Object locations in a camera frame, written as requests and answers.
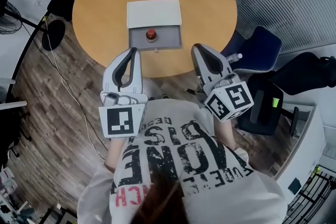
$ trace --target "graphic print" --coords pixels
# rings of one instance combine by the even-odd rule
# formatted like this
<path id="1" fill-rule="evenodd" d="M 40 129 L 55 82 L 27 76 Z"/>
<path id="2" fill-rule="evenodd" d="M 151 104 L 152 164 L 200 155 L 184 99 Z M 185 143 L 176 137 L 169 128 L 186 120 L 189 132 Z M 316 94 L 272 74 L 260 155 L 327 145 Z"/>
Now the graphic print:
<path id="1" fill-rule="evenodd" d="M 235 109 L 239 109 L 243 106 L 251 104 L 242 85 L 235 85 L 232 87 L 225 88 L 233 106 Z"/>
<path id="2" fill-rule="evenodd" d="M 214 94 L 206 104 L 212 112 L 221 120 L 230 111 L 223 102 Z"/>
<path id="3" fill-rule="evenodd" d="M 108 134 L 132 134 L 132 108 L 107 109 Z"/>
<path id="4" fill-rule="evenodd" d="M 225 188 L 254 172 L 195 120 L 176 126 L 171 118 L 157 118 L 143 122 L 141 130 L 144 139 L 128 138 L 122 153 L 123 172 L 112 180 L 111 199 L 116 207 L 139 206 L 155 181 L 153 172 L 157 170 L 179 180 L 184 196 Z M 229 166 L 227 154 L 231 159 Z"/>

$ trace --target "yellow object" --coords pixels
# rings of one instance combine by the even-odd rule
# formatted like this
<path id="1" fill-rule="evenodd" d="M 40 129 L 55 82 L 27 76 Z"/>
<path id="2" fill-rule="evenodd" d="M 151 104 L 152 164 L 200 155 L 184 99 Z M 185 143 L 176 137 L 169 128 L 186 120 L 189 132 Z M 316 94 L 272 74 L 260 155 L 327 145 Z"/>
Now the yellow object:
<path id="1" fill-rule="evenodd" d="M 310 177 L 313 177 L 315 174 L 320 173 L 320 171 L 321 171 L 321 167 L 319 165 L 317 165 L 315 167 L 314 171 L 311 172 Z"/>
<path id="2" fill-rule="evenodd" d="M 273 97 L 273 107 L 274 107 L 274 108 L 277 108 L 277 107 L 278 107 L 279 100 L 280 100 L 280 99 L 278 99 L 278 98 L 274 98 L 274 97 Z"/>
<path id="3" fill-rule="evenodd" d="M 129 48 L 127 2 L 143 0 L 75 0 L 72 24 L 85 52 L 107 67 Z M 142 51 L 143 77 L 168 77 L 194 69 L 191 47 L 195 43 L 222 51 L 237 23 L 235 0 L 180 0 L 181 49 Z"/>

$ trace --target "water bottle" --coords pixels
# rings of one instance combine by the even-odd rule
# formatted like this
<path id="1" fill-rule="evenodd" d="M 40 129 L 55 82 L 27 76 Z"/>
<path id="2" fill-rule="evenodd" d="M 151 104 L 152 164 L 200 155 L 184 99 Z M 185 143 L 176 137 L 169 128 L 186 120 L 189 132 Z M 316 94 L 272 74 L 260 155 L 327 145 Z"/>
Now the water bottle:
<path id="1" fill-rule="evenodd" d="M 241 59 L 243 57 L 242 54 L 231 54 L 229 55 L 228 57 L 226 57 L 226 60 L 229 62 L 229 63 L 233 63 L 233 62 L 237 62 L 239 61 L 239 59 Z"/>

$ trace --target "chair armrest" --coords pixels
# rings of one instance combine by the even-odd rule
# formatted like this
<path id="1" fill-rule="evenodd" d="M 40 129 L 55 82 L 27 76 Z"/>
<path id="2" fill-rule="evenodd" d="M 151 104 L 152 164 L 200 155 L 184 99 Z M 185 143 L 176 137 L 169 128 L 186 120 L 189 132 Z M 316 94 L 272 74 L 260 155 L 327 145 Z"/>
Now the chair armrest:
<path id="1" fill-rule="evenodd" d="M 297 125 L 298 120 L 299 120 L 299 112 L 300 111 L 299 111 L 298 107 L 294 107 L 293 113 L 291 113 L 291 112 L 289 112 L 285 109 L 281 109 L 281 114 L 292 120 L 292 122 L 290 124 L 290 129 L 289 129 L 289 134 L 291 136 L 294 135 L 295 128 L 296 128 L 296 125 Z"/>
<path id="2" fill-rule="evenodd" d="M 258 90 L 256 93 L 256 96 L 254 97 L 254 105 L 251 108 L 251 115 L 250 115 L 250 121 L 253 123 L 257 123 L 261 104 L 263 103 L 264 99 L 264 91 Z"/>

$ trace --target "red bottle cap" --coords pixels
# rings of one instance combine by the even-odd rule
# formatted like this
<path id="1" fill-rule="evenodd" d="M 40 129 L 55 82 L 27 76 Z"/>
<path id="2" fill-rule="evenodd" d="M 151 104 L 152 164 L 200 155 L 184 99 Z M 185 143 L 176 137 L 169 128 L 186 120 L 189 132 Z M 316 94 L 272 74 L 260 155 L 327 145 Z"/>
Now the red bottle cap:
<path id="1" fill-rule="evenodd" d="M 147 30 L 147 33 L 146 33 L 146 37 L 147 37 L 148 39 L 154 39 L 154 38 L 156 37 L 156 32 L 155 32 L 155 30 L 154 30 L 153 28 L 148 29 L 148 30 Z"/>

